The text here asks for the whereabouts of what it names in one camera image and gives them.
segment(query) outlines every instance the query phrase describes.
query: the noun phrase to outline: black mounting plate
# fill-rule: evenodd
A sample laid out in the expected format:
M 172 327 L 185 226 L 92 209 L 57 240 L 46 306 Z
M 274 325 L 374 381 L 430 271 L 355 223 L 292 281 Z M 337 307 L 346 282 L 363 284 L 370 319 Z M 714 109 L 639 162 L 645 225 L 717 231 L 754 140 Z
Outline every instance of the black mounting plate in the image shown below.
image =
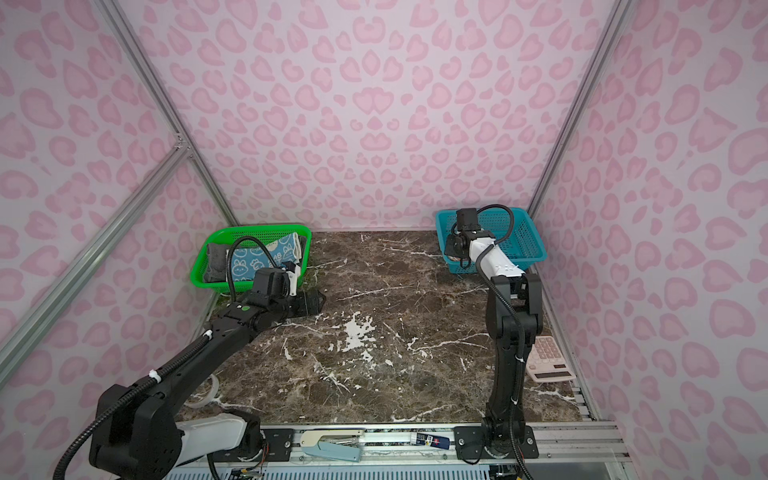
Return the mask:
M 262 429 L 266 443 L 270 446 L 266 460 L 268 462 L 288 462 L 293 445 L 293 429 Z M 214 452 L 214 462 L 239 462 L 237 449 Z
M 499 459 L 491 455 L 487 449 L 482 449 L 483 436 L 485 430 L 481 426 L 476 427 L 454 427 L 453 438 L 456 446 L 456 456 L 461 460 L 467 462 L 474 462 L 479 458 L 482 459 Z M 525 439 L 520 444 L 520 451 L 523 454 L 523 458 L 538 458 L 538 447 L 536 446 L 536 438 L 533 436 L 533 429 L 529 426 L 525 426 Z M 513 454 L 507 455 L 505 460 L 515 459 Z

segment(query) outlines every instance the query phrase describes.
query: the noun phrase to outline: green plastic basket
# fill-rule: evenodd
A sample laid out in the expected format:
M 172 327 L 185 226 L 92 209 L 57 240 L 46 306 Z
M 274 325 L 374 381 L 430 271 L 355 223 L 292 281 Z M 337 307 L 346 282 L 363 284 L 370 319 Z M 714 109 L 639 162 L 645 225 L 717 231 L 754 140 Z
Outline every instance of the green plastic basket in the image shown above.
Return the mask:
M 304 273 L 306 272 L 306 262 L 310 258 L 310 243 L 312 241 L 312 232 L 309 228 L 303 225 L 248 225 L 244 227 L 223 228 L 214 232 L 207 238 L 207 240 L 205 240 L 203 247 L 200 249 L 200 253 L 197 255 L 197 260 L 195 260 L 192 271 L 190 272 L 190 280 L 192 280 L 192 284 L 197 288 L 210 288 L 216 290 L 218 293 L 229 293 L 230 288 L 229 285 L 227 285 L 227 282 L 208 283 L 203 281 L 203 274 L 205 273 L 205 269 L 208 268 L 209 243 L 232 245 L 238 238 L 251 235 L 252 237 L 256 237 L 263 241 L 265 245 L 268 245 L 269 243 L 293 232 L 306 238 L 304 254 L 301 259 L 301 274 L 299 275 L 299 285 L 301 285 L 304 281 Z M 246 240 L 240 245 L 242 247 L 255 247 L 256 243 Z M 237 292 L 250 290 L 251 287 L 253 287 L 252 280 L 235 282 L 235 290 Z

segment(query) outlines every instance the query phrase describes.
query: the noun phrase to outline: brown marble surface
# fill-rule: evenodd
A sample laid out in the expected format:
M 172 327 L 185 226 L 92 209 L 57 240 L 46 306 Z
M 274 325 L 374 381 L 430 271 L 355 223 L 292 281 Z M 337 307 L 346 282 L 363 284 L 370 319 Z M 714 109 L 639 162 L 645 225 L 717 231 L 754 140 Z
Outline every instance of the brown marble surface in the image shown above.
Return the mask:
M 219 395 L 263 422 L 477 422 L 492 388 L 486 292 L 448 271 L 434 232 L 316 233 L 303 288 L 323 314 L 259 336 L 216 372 Z M 548 334 L 545 325 L 544 334 Z M 581 420 L 568 383 L 525 377 L 531 422 Z

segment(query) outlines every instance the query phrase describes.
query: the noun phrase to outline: stapler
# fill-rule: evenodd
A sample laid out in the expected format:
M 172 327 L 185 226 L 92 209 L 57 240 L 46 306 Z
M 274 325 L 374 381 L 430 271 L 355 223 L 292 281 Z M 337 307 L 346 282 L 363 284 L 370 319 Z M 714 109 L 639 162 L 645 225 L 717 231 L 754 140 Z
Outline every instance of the stapler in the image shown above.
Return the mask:
M 301 449 L 307 455 L 359 462 L 363 430 L 307 430 L 301 434 Z

